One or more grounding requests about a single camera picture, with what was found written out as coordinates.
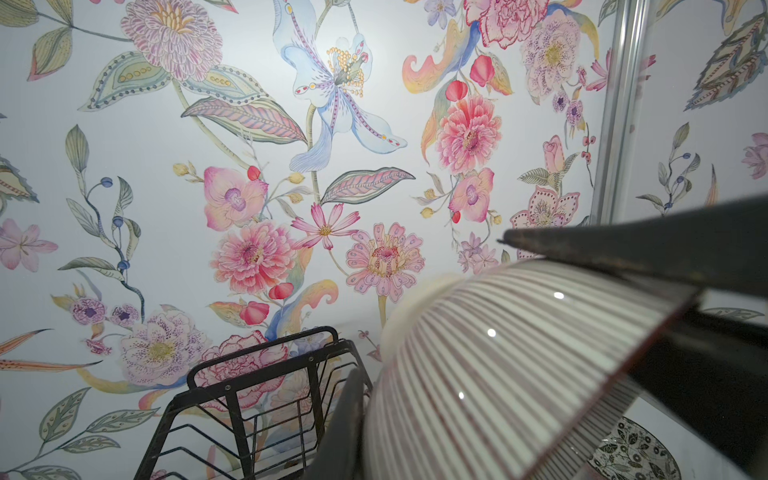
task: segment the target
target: black metal rack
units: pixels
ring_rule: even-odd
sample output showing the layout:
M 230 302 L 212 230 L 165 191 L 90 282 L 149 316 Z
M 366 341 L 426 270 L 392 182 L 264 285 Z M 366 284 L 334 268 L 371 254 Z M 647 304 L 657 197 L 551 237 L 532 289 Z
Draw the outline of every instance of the black metal rack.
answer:
M 328 343 L 318 349 L 244 375 L 235 376 L 223 382 L 209 386 L 198 386 L 195 383 L 195 376 L 205 369 L 223 362 L 235 361 L 239 357 L 248 356 L 270 347 L 291 344 L 298 339 L 315 335 L 327 335 L 329 337 Z M 337 362 L 339 365 L 332 366 L 332 362 Z M 270 478 L 285 480 L 299 478 L 308 463 L 311 462 L 313 453 L 325 434 L 326 423 L 333 413 L 335 399 L 342 390 L 342 384 L 354 369 L 359 369 L 362 373 L 364 395 L 369 395 L 372 383 L 362 365 L 355 344 L 350 340 L 340 339 L 338 332 L 329 326 L 285 336 L 196 365 L 187 375 L 189 390 L 176 395 L 165 409 L 134 480 L 150 480 L 158 460 L 170 458 L 167 455 L 171 454 L 184 455 L 187 461 L 199 462 L 200 465 L 205 465 L 213 470 L 216 475 L 228 480 L 255 480 L 268 475 Z M 263 410 L 255 415 L 243 416 L 238 401 L 238 392 L 281 377 L 305 374 L 309 383 L 309 392 L 305 396 L 275 408 Z M 223 407 L 228 417 L 222 419 L 214 415 L 210 410 L 213 402 Z M 202 412 L 205 417 L 214 420 L 215 423 L 205 422 L 204 428 L 192 425 L 190 422 L 174 426 L 178 416 L 188 409 L 193 409 L 198 414 Z M 295 409 L 296 414 L 288 413 L 289 417 L 283 419 L 291 409 Z M 281 420 L 270 424 L 270 418 L 276 414 Z M 298 431 L 266 445 L 266 437 L 270 431 L 275 432 L 275 429 L 289 422 L 298 422 Z M 200 455 L 199 452 L 195 452 L 187 446 L 180 445 L 167 448 L 166 443 L 169 437 L 177 437 L 178 435 L 198 435 L 200 438 L 211 442 L 223 452 L 231 455 L 231 458 L 237 459 L 240 466 L 239 472 L 235 470 L 226 472 L 206 460 L 204 455 Z M 223 441 L 215 439 L 214 435 L 219 435 Z M 273 461 L 270 461 L 272 457 L 262 458 L 262 453 L 266 450 L 275 448 L 279 444 L 286 444 L 291 440 L 295 442 L 296 438 L 299 439 L 299 445 L 286 452 L 286 455 L 275 455 L 279 458 Z M 225 445 L 225 443 L 230 443 L 232 446 L 232 442 L 234 449 Z M 163 478 L 189 480 L 176 469 L 155 476 L 153 480 L 162 480 Z

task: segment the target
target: patterned plate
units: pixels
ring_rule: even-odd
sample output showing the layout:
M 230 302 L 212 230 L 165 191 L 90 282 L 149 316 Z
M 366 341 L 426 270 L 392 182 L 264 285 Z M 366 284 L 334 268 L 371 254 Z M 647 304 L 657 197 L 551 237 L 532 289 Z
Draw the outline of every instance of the patterned plate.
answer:
M 608 480 L 680 480 L 667 447 L 626 417 L 616 425 L 589 461 Z

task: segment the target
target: floral wallpaper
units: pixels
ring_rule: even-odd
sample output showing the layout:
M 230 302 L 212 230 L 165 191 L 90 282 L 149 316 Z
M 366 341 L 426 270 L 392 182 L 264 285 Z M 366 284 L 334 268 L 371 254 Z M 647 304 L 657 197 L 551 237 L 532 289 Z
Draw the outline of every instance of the floral wallpaper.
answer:
M 375 378 L 411 287 L 531 257 L 495 242 L 505 229 L 586 224 L 609 17 L 581 0 L 0 0 L 0 478 L 130 478 L 193 365 L 314 326 Z

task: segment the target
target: wire basket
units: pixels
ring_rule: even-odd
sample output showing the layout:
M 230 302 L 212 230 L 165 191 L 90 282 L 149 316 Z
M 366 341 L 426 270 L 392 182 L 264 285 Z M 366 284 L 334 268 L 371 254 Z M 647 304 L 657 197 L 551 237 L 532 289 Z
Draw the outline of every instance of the wire basket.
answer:
M 213 385 L 199 386 L 195 382 L 196 376 L 205 369 L 226 362 L 243 362 L 254 355 L 268 355 L 275 348 L 286 346 L 290 350 L 294 342 L 306 342 L 318 336 L 320 341 L 312 344 L 325 342 L 320 348 Z M 202 466 L 207 469 L 208 478 L 217 480 L 299 478 L 313 460 L 343 383 L 358 367 L 365 384 L 364 395 L 369 396 L 372 383 L 355 344 L 340 339 L 338 332 L 329 326 L 196 365 L 187 375 L 189 390 L 176 395 L 163 412 L 134 480 L 191 480 L 189 472 L 195 468 L 199 472 Z M 304 376 L 309 388 L 302 389 L 299 398 L 254 415 L 243 414 L 238 394 L 245 396 L 254 389 L 279 385 L 290 379 L 298 379 L 303 385 Z M 201 451 L 201 443 L 210 446 L 208 453 Z M 215 449 L 230 460 L 232 468 L 228 471 L 210 460 L 210 452 Z

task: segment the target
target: pink cosmos flower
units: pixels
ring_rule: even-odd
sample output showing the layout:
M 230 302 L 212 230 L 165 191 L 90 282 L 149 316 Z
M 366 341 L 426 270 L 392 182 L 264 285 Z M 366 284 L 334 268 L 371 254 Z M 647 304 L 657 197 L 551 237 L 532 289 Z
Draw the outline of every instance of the pink cosmos flower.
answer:
M 502 139 L 501 117 L 493 116 L 493 103 L 481 95 L 463 98 L 440 121 L 437 150 L 440 164 L 452 174 L 466 174 L 488 162 Z
M 346 253 L 346 264 L 361 268 L 346 279 L 358 293 L 365 293 L 371 286 L 376 293 L 388 296 L 393 302 L 400 300 L 402 288 L 416 285 L 416 277 L 408 273 L 420 272 L 424 258 L 419 251 L 423 240 L 406 229 L 393 223 L 389 233 L 384 234 L 384 224 L 373 226 L 373 239 L 359 230 L 352 235 L 355 245 Z
M 173 385 L 185 376 L 210 340 L 186 314 L 161 312 L 120 340 L 123 375 L 135 385 Z
M 208 227 L 217 232 L 232 225 L 242 227 L 264 207 L 269 185 L 261 180 L 248 180 L 231 168 L 205 169 L 205 216 Z
M 30 225 L 22 232 L 16 222 L 8 218 L 0 228 L 0 262 L 9 270 L 15 269 L 19 262 L 30 272 L 38 271 L 38 253 L 50 253 L 58 245 L 47 240 L 38 240 L 40 227 Z
M 507 48 L 528 38 L 547 15 L 549 0 L 464 0 L 467 25 L 480 22 L 482 43 Z
M 149 63 L 178 81 L 203 81 L 221 63 L 221 35 L 208 12 L 190 0 L 134 0 L 121 26 Z
M 357 230 L 344 230 L 348 226 L 360 220 L 359 212 L 352 212 L 341 221 L 341 213 L 344 210 L 344 204 L 336 204 L 331 210 L 331 216 L 326 221 L 326 215 L 323 212 L 323 208 L 318 205 L 312 205 L 312 219 L 315 220 L 315 225 L 305 222 L 302 218 L 297 217 L 292 223 L 291 227 L 297 228 L 306 232 L 306 239 L 301 240 L 296 244 L 296 248 L 311 248 L 317 245 L 321 240 L 323 241 L 323 247 L 326 250 L 333 248 L 333 243 L 329 237 L 344 237 L 352 235 Z
M 549 15 L 523 44 L 528 93 L 546 98 L 571 77 L 581 31 L 578 23 L 562 10 Z
M 265 221 L 230 231 L 219 242 L 210 265 L 217 282 L 230 281 L 235 293 L 256 295 L 282 283 L 296 265 L 297 248 L 288 226 Z
M 483 168 L 479 174 L 470 174 L 456 185 L 448 209 L 451 212 L 461 211 L 467 220 L 484 222 L 491 203 L 491 190 L 493 172 L 490 168 Z
M 754 134 L 752 135 L 752 141 L 755 142 L 754 147 L 747 147 L 745 158 L 743 163 L 754 167 L 752 170 L 752 178 L 757 180 L 762 178 L 766 174 L 766 162 L 768 162 L 768 134 Z
M 246 349 L 251 346 L 261 345 L 266 343 L 267 340 L 264 335 L 255 330 L 249 336 L 232 335 L 229 339 L 219 346 L 213 346 L 206 350 L 203 354 L 202 361 L 217 359 L 220 356 L 228 353 L 233 353 L 238 350 Z M 281 362 L 288 358 L 288 349 L 285 345 L 275 345 L 268 349 L 259 350 L 248 355 L 239 356 L 236 359 L 228 360 L 226 362 L 218 363 L 214 366 L 202 369 L 195 375 L 195 380 L 199 386 L 209 386 L 214 383 L 223 382 L 224 380 L 231 379 L 238 375 L 250 373 L 261 369 L 265 366 L 272 365 L 273 363 Z M 280 387 L 283 383 L 283 377 L 267 380 L 264 383 L 252 386 L 245 390 L 240 390 L 237 393 L 237 400 L 240 407 L 249 409 L 256 405 L 261 398 L 268 392 L 273 392 Z M 213 407 L 220 412 L 226 412 L 227 408 L 222 406 L 216 400 L 212 400 L 205 404 L 206 407 Z

